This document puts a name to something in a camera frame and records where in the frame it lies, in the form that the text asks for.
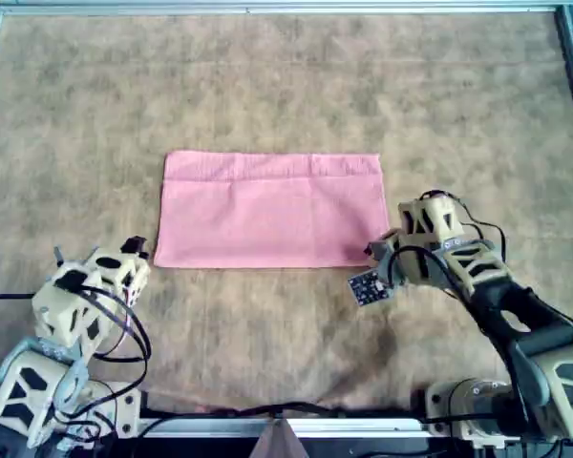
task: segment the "cloth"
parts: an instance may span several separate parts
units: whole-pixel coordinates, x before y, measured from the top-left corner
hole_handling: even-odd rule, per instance
[[[155,265],[364,265],[387,232],[378,156],[176,151],[165,161]]]

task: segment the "wire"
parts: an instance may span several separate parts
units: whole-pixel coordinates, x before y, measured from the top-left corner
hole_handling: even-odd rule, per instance
[[[552,446],[551,449],[549,449],[547,452],[545,452],[542,456],[540,456],[539,458],[550,458],[550,456],[554,456],[554,452],[557,450],[559,450],[558,456],[557,458],[560,458],[562,456],[562,441],[556,441],[554,443],[554,445]]]
[[[415,253],[421,253],[423,256],[431,259],[434,261],[435,264],[437,264],[437,267],[439,267],[439,269],[441,270],[441,272],[444,274],[446,280],[448,281],[448,283],[450,284],[450,286],[452,287],[452,289],[454,290],[454,293],[456,294],[456,297],[465,305],[469,304],[469,301],[467,301],[467,299],[465,298],[465,296],[462,294],[461,288],[458,286],[458,284],[456,283],[455,278],[453,277],[453,275],[450,273],[450,271],[448,270],[448,268],[443,264],[443,262],[441,262],[441,260],[437,257],[437,255],[435,255],[433,252],[431,252],[430,250],[427,250],[426,248],[423,248],[422,246],[415,246],[415,245],[406,245],[406,246],[402,246],[401,248],[399,248],[398,250],[395,250],[393,252],[393,254],[391,255],[391,257],[389,258],[389,263],[387,266],[387,279],[389,281],[389,287],[391,289],[394,288],[394,283],[393,283],[393,266],[394,263],[396,262],[397,258],[402,254],[402,253],[407,253],[407,252],[415,252]]]
[[[81,294],[83,291],[88,291],[88,292],[92,293],[92,295],[87,296],[87,295]],[[105,290],[100,289],[100,288],[96,288],[94,286],[81,286],[75,292],[75,294],[78,294],[78,296],[82,297],[83,299],[85,299],[87,301],[89,301],[90,299],[93,300],[95,303],[92,303],[92,305],[94,305],[96,308],[101,307],[100,311],[102,313],[104,313],[104,315],[106,315],[113,323],[116,323],[126,334],[128,334],[130,337],[132,337],[135,340],[137,337],[134,337],[135,334],[133,334],[133,332],[131,330],[131,326],[128,326],[127,323],[125,323],[120,318],[118,318],[113,312],[108,310],[101,303],[97,302],[94,295],[99,294],[101,296],[105,296],[105,297],[115,301],[123,309],[123,311],[125,312],[125,315],[129,316],[132,319],[132,321],[136,325],[136,328],[138,329],[138,333],[139,333],[140,337],[143,340],[143,345],[145,348],[145,350],[142,351],[143,358],[111,358],[108,356],[101,356],[101,357],[98,357],[99,360],[109,362],[109,363],[138,363],[138,362],[143,361],[144,358],[146,358],[147,361],[151,358],[151,354],[152,354],[151,341],[149,340],[149,337],[148,337],[146,331],[144,330],[144,326],[142,325],[142,323],[138,319],[138,316],[136,315],[136,313],[134,313],[134,311],[123,301],[122,298],[120,298],[119,296],[117,296],[113,293],[110,293],[110,292],[105,291]]]
[[[122,319],[117,317],[113,312],[108,310],[104,305],[102,305],[99,301],[97,301],[96,296],[94,297],[92,294],[85,294],[84,291],[89,291],[95,295],[100,294],[102,296],[106,296],[108,298],[111,298],[115,302],[117,302],[117,304],[123,308],[123,310],[125,311],[126,314],[131,315],[132,321],[134,322],[134,324],[138,328],[138,332],[140,333],[141,337],[138,334],[136,334],[131,328],[127,327],[127,325],[125,324],[125,322]],[[104,404],[104,403],[109,402],[109,401],[113,401],[116,398],[118,398],[119,396],[122,396],[123,394],[125,394],[125,393],[129,392],[130,390],[139,386],[142,383],[142,381],[144,380],[144,378],[146,377],[146,373],[148,370],[148,361],[151,357],[151,343],[149,342],[149,338],[148,338],[148,335],[146,334],[146,331],[144,330],[144,327],[140,323],[140,320],[138,319],[136,314],[130,308],[128,308],[127,305],[125,305],[125,303],[121,300],[121,298],[119,298],[118,296],[115,296],[114,294],[108,293],[102,289],[95,288],[93,286],[83,286],[78,291],[76,291],[74,293],[77,294],[78,296],[80,296],[85,301],[87,301],[89,304],[93,305],[95,308],[97,308],[109,320],[111,320],[113,323],[120,326],[121,329],[124,329],[125,332],[132,339],[134,339],[134,341],[138,344],[138,347],[140,349],[140,353],[142,354],[141,358],[140,357],[137,357],[137,358],[114,358],[114,359],[111,358],[110,360],[127,362],[127,363],[143,362],[144,367],[143,367],[142,373],[138,376],[138,378],[135,379],[130,384],[128,384],[127,386],[125,386],[124,388],[119,389],[115,392],[112,392],[108,396],[103,396],[99,399],[96,399],[95,401],[87,404],[86,406],[84,406],[83,408],[81,408],[80,410],[78,410],[75,413],[70,414],[70,413],[62,412],[62,414],[64,414],[68,418],[79,417],[80,415],[89,412],[94,407],[100,406],[101,404]]]
[[[57,434],[61,437],[65,437],[68,439],[72,439],[73,441],[77,441],[79,443],[82,444],[90,444],[93,443],[95,441],[97,441],[100,437],[100,432],[102,430],[102,427],[97,423],[94,422],[92,420],[74,420],[74,421],[63,421],[60,420],[59,418],[57,418],[57,416],[54,416],[55,420],[60,424],[63,425],[64,427],[96,427],[97,431],[95,432],[94,435],[92,435],[91,437],[81,437],[78,436],[76,434],[71,434],[69,432],[57,432]]]
[[[484,233],[481,231],[481,229],[479,228],[479,226],[475,223],[472,222],[462,222],[460,223],[462,226],[467,226],[467,227],[473,227],[474,229],[476,229],[477,232],[477,236],[484,240]]]
[[[131,308],[129,293],[127,292],[127,290],[125,291],[125,304]],[[131,326],[130,321],[131,321],[130,316],[125,315],[125,324],[127,325],[127,327]],[[123,344],[125,336],[126,336],[125,329],[121,329],[121,335],[119,336],[117,343],[115,343],[113,347],[108,351],[104,351],[102,353],[94,353],[94,358],[100,361],[107,361],[106,357],[111,353],[113,353],[115,350],[117,350],[121,346],[121,344]]]
[[[458,205],[462,207],[462,209],[465,211],[465,213],[472,222],[476,222],[481,226],[488,226],[497,229],[500,235],[500,256],[503,259],[503,262],[507,262],[507,237],[505,237],[505,233],[500,228],[500,226],[497,226],[492,222],[485,222],[485,221],[480,221],[479,219],[475,219],[471,214],[471,210],[469,210],[469,207],[465,204],[465,202],[463,202],[460,198],[458,198],[454,194],[449,193],[447,191],[442,191],[441,189],[432,189],[431,191],[422,193],[422,195],[420,196],[420,198],[418,198],[418,200],[422,200],[424,198],[433,198],[435,196],[446,196],[447,198],[451,198],[456,203],[458,203]]]
[[[0,301],[10,301],[10,300],[19,300],[19,299],[31,299],[34,297],[36,293],[6,293],[0,294]]]
[[[431,458],[432,456],[439,456],[448,453],[448,450],[437,451],[414,451],[414,452],[397,452],[397,451],[368,451],[356,458]]]

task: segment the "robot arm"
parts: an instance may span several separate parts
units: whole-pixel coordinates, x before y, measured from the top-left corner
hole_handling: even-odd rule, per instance
[[[56,250],[57,271],[32,298],[36,337],[19,343],[0,367],[0,442],[12,444],[14,434],[32,449],[60,432],[57,449],[67,451],[91,448],[109,433],[137,435],[140,392],[91,381],[87,364],[94,355],[106,359],[96,351],[120,312],[127,317],[122,336],[132,333],[128,309],[150,272],[143,244],[130,238],[118,253],[98,248],[83,261],[64,261]]]
[[[366,305],[390,299],[406,282],[450,290],[492,342],[511,386],[468,380],[427,391],[427,410],[436,416],[497,416],[451,425],[461,432],[455,435],[486,437],[480,445],[495,445],[497,435],[573,438],[573,320],[517,284],[491,241],[468,239],[455,202],[460,203],[433,191],[400,204],[401,229],[370,243],[375,266],[350,279],[354,295]],[[514,328],[503,312],[513,313],[528,330]]]

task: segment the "mottled fabric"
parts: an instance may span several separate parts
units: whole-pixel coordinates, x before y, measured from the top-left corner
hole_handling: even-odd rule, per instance
[[[505,229],[517,279],[573,316],[573,102],[549,13],[7,16],[0,291],[37,289],[55,244],[153,249],[183,148],[380,154],[390,221],[427,189],[462,196]],[[409,406],[433,381],[504,376],[457,302],[407,287],[358,309],[358,271],[154,269],[137,306],[151,405]],[[30,305],[0,302],[0,362],[29,333]]]

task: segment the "towel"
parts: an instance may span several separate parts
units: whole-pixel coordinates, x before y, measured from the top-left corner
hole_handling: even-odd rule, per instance
[[[175,151],[155,265],[365,265],[368,242],[387,231],[378,156]]]

